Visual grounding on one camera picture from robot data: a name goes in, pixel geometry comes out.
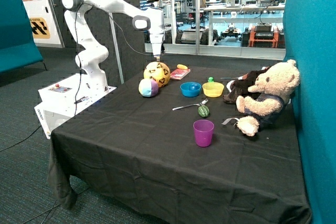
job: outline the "purple cup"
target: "purple cup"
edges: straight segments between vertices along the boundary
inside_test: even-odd
[[[194,122],[194,135],[196,144],[200,147],[208,147],[211,144],[215,125],[209,120],[198,120]]]

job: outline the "teal panel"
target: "teal panel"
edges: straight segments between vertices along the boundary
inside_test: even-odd
[[[42,61],[22,0],[0,3],[0,72]]]
[[[34,43],[0,49],[0,73],[42,61]]]
[[[22,0],[0,1],[6,7],[0,8],[0,49],[32,41],[33,33]]]
[[[335,0],[286,0],[283,21],[285,60],[301,74],[293,107],[312,223],[336,223],[335,10]]]

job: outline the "teddy bear ear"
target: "teddy bear ear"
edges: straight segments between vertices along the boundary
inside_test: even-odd
[[[295,88],[297,85],[299,85],[300,83],[300,73],[294,73],[292,74],[292,76],[290,77],[287,86],[290,88]]]
[[[287,63],[293,65],[294,67],[296,67],[296,61],[295,60],[287,60]]]

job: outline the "teddy bear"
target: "teddy bear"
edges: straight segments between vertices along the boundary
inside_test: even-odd
[[[300,73],[294,60],[277,63],[260,74],[248,91],[261,95],[256,100],[240,95],[236,100],[238,111],[247,115],[239,119],[237,127],[247,136],[254,136],[267,125],[273,124],[299,83]]]

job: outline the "door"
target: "door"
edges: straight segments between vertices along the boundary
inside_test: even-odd
[[[34,42],[41,47],[64,47],[50,0],[23,0]]]

